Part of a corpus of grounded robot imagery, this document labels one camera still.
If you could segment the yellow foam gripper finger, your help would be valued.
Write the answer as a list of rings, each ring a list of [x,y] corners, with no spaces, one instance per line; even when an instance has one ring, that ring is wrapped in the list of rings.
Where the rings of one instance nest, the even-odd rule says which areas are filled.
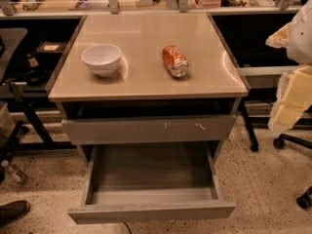
[[[312,52],[310,33],[302,26],[285,24],[267,38],[269,47],[287,50],[287,57],[298,63],[293,71],[284,71],[279,79],[268,128],[275,133],[291,129],[312,104]]]

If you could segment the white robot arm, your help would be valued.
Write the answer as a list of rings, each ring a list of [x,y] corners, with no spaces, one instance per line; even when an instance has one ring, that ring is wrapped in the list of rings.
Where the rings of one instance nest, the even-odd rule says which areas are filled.
[[[299,64],[293,71],[285,71],[279,79],[276,101],[270,112],[268,128],[275,133],[291,129],[312,105],[312,4],[308,0],[265,44],[285,48],[287,57]]]

